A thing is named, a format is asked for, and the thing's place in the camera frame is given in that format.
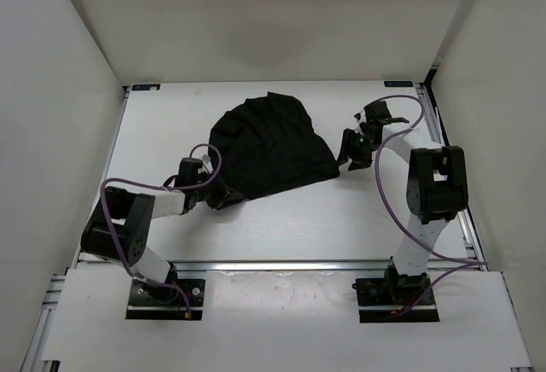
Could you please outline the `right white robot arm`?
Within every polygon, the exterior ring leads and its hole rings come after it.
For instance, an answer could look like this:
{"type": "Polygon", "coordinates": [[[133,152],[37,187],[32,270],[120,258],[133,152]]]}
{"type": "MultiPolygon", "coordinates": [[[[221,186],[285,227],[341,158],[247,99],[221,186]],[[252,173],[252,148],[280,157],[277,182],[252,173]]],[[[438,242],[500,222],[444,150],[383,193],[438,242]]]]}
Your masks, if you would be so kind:
{"type": "Polygon", "coordinates": [[[427,279],[427,263],[433,255],[467,267],[467,259],[455,259],[434,251],[441,232],[468,206],[466,162],[462,148],[443,146],[403,118],[364,122],[343,131],[338,164],[350,171],[374,167],[381,200],[404,238],[384,275],[383,293],[401,304],[427,279]],[[406,202],[409,220],[403,224],[390,207],[380,177],[380,156],[389,149],[408,164],[406,202]]]}

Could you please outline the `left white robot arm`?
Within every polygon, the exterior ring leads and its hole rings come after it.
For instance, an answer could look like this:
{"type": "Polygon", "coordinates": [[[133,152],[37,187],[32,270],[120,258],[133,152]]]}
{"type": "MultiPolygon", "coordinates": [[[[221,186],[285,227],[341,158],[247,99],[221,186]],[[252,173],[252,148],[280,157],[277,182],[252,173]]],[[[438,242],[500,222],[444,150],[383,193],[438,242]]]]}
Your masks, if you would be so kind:
{"type": "Polygon", "coordinates": [[[150,283],[152,297],[169,304],[176,299],[179,284],[171,263],[147,246],[151,222],[184,215],[200,202],[221,210],[243,200],[240,192],[203,167],[169,177],[157,195],[107,186],[84,228],[81,250],[126,265],[131,277],[150,283]]]}

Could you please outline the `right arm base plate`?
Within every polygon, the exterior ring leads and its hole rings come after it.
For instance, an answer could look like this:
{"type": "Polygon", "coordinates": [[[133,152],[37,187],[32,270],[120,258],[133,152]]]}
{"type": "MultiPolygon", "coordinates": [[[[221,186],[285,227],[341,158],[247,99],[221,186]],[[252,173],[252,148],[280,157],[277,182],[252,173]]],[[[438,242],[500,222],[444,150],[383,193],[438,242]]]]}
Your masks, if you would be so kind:
{"type": "Polygon", "coordinates": [[[399,275],[394,267],[380,278],[357,278],[360,323],[437,323],[439,314],[427,273],[399,275]]]}

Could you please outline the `black skirt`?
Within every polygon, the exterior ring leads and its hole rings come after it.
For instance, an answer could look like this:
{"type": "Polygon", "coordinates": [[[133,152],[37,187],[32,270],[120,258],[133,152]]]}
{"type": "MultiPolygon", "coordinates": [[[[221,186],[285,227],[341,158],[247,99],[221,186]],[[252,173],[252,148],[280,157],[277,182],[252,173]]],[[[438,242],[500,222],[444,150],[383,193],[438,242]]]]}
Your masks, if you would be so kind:
{"type": "Polygon", "coordinates": [[[337,178],[340,170],[302,102],[274,92],[249,98],[211,128],[220,177],[247,200],[337,178]]]}

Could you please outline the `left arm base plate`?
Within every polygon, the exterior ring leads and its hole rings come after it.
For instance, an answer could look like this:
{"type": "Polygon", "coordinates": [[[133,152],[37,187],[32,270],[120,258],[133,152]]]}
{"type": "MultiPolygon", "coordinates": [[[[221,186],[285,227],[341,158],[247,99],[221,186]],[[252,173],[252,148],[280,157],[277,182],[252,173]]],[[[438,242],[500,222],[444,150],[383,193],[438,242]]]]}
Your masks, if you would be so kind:
{"type": "Polygon", "coordinates": [[[177,285],[189,302],[177,290],[155,288],[133,280],[127,301],[127,320],[200,321],[203,316],[206,280],[204,278],[179,278],[177,285]]]}

